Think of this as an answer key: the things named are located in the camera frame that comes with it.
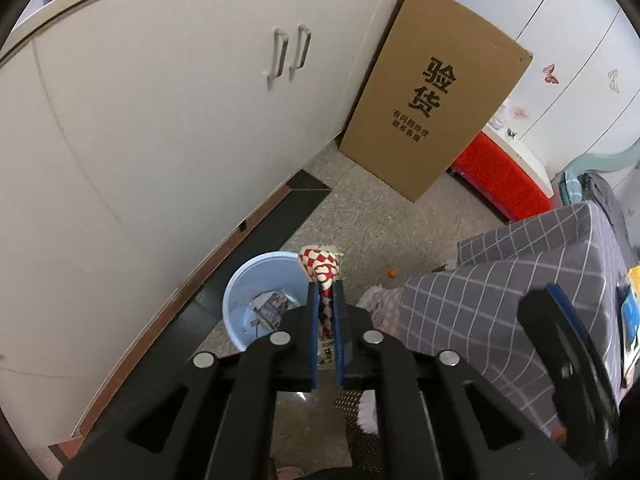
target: cardboard box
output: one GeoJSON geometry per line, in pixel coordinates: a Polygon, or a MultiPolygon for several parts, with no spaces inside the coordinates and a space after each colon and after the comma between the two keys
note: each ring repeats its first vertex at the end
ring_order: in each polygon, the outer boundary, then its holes
{"type": "Polygon", "coordinates": [[[455,0],[405,0],[340,150],[415,202],[485,126],[531,59],[455,0]]]}

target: black triangular cutout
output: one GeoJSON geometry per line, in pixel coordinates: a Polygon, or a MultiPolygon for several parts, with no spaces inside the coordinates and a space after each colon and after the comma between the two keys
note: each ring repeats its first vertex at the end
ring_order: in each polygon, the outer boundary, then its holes
{"type": "Polygon", "coordinates": [[[171,433],[171,428],[174,426],[188,391],[186,386],[175,390],[162,404],[129,431],[127,439],[152,453],[160,453],[169,433],[171,433]]]}
{"type": "Polygon", "coordinates": [[[484,435],[486,446],[490,450],[497,451],[522,439],[522,432],[476,388],[475,384],[466,384],[465,392],[484,435]]]}

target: speckled floor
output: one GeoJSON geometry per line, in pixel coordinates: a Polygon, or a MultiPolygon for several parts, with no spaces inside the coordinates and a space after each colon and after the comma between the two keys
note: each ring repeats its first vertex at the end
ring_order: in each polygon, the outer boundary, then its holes
{"type": "MultiPolygon", "coordinates": [[[[341,277],[347,301],[355,303],[371,285],[402,285],[447,261],[454,244],[502,223],[474,195],[443,174],[417,203],[409,202],[343,154],[333,143],[305,168],[333,188],[283,246],[334,245],[344,251],[341,277]],[[396,269],[398,277],[387,277],[396,269]]],[[[220,357],[235,353],[219,323],[200,346],[220,357]]],[[[302,399],[278,394],[271,455],[277,466],[294,465],[306,474],[350,465],[344,415],[332,407],[340,390],[333,374],[302,399]]]]}

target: metal handle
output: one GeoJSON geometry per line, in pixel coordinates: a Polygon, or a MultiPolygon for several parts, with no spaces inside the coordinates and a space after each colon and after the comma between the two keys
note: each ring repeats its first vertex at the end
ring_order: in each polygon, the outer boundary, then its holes
{"type": "Polygon", "coordinates": [[[289,67],[290,72],[298,70],[305,65],[306,54],[309,52],[309,44],[311,43],[311,31],[306,25],[298,25],[298,49],[300,49],[300,38],[302,37],[303,33],[306,34],[306,39],[305,46],[302,49],[302,56],[300,57],[300,64],[297,66],[294,64],[291,65],[289,67]]]}
{"type": "Polygon", "coordinates": [[[273,81],[274,79],[279,78],[282,75],[282,70],[284,69],[284,59],[287,55],[287,47],[289,46],[289,37],[287,33],[281,28],[277,28],[274,31],[274,37],[273,37],[274,60],[276,59],[275,53],[278,51],[278,37],[282,38],[282,50],[280,51],[280,61],[278,62],[277,72],[271,72],[267,76],[268,81],[273,81]]]}

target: gray grid tablecloth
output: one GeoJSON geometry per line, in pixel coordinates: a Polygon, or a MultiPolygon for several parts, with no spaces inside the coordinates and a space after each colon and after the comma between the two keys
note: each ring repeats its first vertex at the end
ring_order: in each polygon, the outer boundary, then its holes
{"type": "Polygon", "coordinates": [[[425,354],[459,352],[539,428],[557,423],[552,383],[516,320],[531,288],[558,283],[590,332],[618,402],[616,286],[626,273],[613,231],[593,202],[568,205],[458,243],[458,267],[407,281],[399,338],[425,354]]]}

